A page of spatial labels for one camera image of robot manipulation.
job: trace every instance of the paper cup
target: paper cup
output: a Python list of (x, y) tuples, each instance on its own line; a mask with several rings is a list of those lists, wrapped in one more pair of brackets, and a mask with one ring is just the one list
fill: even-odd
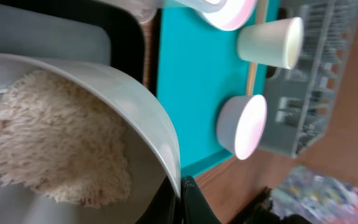
[(237, 51), (243, 60), (292, 69), (302, 42), (303, 20), (295, 17), (243, 28)]
[(247, 159), (262, 137), (266, 113), (266, 100), (262, 95), (231, 98), (224, 104), (218, 117), (218, 142), (238, 159)]

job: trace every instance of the dish rack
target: dish rack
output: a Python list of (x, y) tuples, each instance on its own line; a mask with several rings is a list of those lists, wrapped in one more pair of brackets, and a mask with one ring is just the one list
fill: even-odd
[(277, 68), (266, 79), (268, 115), (259, 148), (297, 157), (328, 128), (356, 33), (358, 0), (282, 0), (280, 12), (302, 17), (305, 37), (296, 67)]

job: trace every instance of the cup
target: cup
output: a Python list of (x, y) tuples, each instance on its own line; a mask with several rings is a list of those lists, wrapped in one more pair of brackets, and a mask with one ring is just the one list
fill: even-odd
[(303, 42), (303, 20), (282, 19), (245, 27), (237, 40), (237, 53), (243, 60), (292, 69)]
[(230, 98), (218, 116), (218, 142), (238, 159), (247, 159), (262, 137), (266, 114), (266, 100), (262, 95)]

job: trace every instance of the wooden floor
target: wooden floor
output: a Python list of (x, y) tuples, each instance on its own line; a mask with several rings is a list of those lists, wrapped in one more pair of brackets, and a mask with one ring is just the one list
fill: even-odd
[[(150, 24), (146, 36), (146, 74), (149, 71)], [(296, 161), (256, 150), (245, 161), (230, 159), (198, 176), (196, 181), (222, 223), (227, 223), (265, 186), (276, 187), (295, 164), (302, 164), (358, 185), (358, 30), (333, 120), (325, 138)]]

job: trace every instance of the blue tray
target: blue tray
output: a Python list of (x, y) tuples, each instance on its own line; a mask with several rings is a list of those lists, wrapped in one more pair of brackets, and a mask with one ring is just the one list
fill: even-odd
[[(280, 0), (270, 0), (267, 20)], [(255, 22), (255, 12), (246, 25)], [(180, 145), (182, 176), (196, 176), (232, 154), (219, 145), (215, 125), (223, 104), (244, 95), (249, 62), (236, 52), (238, 30), (210, 26), (190, 8), (162, 12), (157, 98), (171, 117)], [(261, 94), (266, 66), (259, 65), (254, 94)]]

